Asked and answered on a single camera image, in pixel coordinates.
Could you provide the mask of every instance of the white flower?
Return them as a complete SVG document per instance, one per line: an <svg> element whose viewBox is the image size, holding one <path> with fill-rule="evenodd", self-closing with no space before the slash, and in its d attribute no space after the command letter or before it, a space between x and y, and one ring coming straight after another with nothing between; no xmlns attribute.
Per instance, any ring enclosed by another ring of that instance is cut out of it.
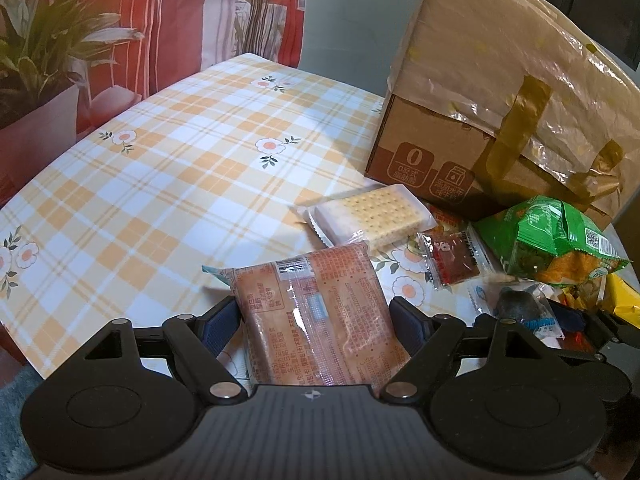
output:
<svg viewBox="0 0 640 480"><path fill-rule="evenodd" d="M426 266L421 256L412 253L408 247L391 251L391 257L400 264L404 270L411 272L426 272Z"/></svg>
<svg viewBox="0 0 640 480"><path fill-rule="evenodd" d="M122 132L118 132L117 134L113 134L113 137L111 137L111 142L113 142L114 144L129 144L135 138L136 133L133 130L124 130Z"/></svg>
<svg viewBox="0 0 640 480"><path fill-rule="evenodd" d="M6 247L0 247L0 282L11 270L11 251Z"/></svg>
<svg viewBox="0 0 640 480"><path fill-rule="evenodd" d="M396 278L393 284L394 296L402 296L413 306L420 306L424 300L424 291L420 283L408 276Z"/></svg>
<svg viewBox="0 0 640 480"><path fill-rule="evenodd" d="M18 248L15 264L21 269L28 269L36 262L38 250L38 246L33 242Z"/></svg>
<svg viewBox="0 0 640 480"><path fill-rule="evenodd" d="M271 139L271 137L267 137L266 139L260 139L258 142L255 143L255 147L258 148L259 152L268 153L269 155L282 153L285 148L281 140Z"/></svg>
<svg viewBox="0 0 640 480"><path fill-rule="evenodd" d="M276 88L275 81L269 81L265 79L256 79L255 81L251 81L251 84L258 88Z"/></svg>

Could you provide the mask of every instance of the snack bag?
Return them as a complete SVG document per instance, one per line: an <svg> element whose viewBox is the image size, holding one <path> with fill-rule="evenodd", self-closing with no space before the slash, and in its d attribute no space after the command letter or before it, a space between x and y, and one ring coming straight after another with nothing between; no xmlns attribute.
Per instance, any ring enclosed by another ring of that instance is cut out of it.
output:
<svg viewBox="0 0 640 480"><path fill-rule="evenodd" d="M545 284L537 282L473 282L469 295L480 314L514 319L539 339L563 337L544 290Z"/></svg>
<svg viewBox="0 0 640 480"><path fill-rule="evenodd" d="M607 276L602 308L640 328L640 294L615 274Z"/></svg>
<svg viewBox="0 0 640 480"><path fill-rule="evenodd" d="M418 233L420 254L436 290L493 271L475 230Z"/></svg>
<svg viewBox="0 0 640 480"><path fill-rule="evenodd" d="M437 225L402 184L329 200L301 213L327 247L364 240L372 251Z"/></svg>
<svg viewBox="0 0 640 480"><path fill-rule="evenodd" d="M378 394L409 359L364 242L203 270L227 283L238 301L257 383L364 383Z"/></svg>
<svg viewBox="0 0 640 480"><path fill-rule="evenodd" d="M536 196L474 223L506 273L567 286L629 263L575 207Z"/></svg>

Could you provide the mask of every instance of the qr code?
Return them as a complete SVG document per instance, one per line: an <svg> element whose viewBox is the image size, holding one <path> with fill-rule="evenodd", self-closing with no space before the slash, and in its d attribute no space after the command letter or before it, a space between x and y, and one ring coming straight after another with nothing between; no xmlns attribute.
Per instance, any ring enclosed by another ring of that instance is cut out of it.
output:
<svg viewBox="0 0 640 480"><path fill-rule="evenodd" d="M587 237L587 245L593 249L600 249L600 236L596 231L592 231L591 229L584 229L584 234Z"/></svg>

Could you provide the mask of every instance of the table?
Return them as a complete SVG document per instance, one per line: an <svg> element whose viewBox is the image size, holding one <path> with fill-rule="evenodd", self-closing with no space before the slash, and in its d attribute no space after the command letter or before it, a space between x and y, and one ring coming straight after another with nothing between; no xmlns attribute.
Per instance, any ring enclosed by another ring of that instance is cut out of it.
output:
<svg viewBox="0 0 640 480"><path fill-rule="evenodd" d="M376 186L362 173L381 108L376 95L252 54L137 104L0 210L11 261L0 265L0 319L46 378L111 319L159 326L204 313L228 288L202 264L322 248L296 206ZM426 313L471 323L466 287L434 291L410 256L403 243L376 256L387 300L409 285ZM240 334L219 359L245 376Z"/></svg>

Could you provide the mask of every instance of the gray carpet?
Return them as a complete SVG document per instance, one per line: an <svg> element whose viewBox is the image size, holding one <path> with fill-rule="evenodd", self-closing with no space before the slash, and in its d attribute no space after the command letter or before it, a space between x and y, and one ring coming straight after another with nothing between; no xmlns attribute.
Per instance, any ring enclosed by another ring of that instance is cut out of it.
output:
<svg viewBox="0 0 640 480"><path fill-rule="evenodd" d="M20 410L41 382L36 370L25 366L11 383L0 388L0 480L21 480L35 468L20 431Z"/></svg>

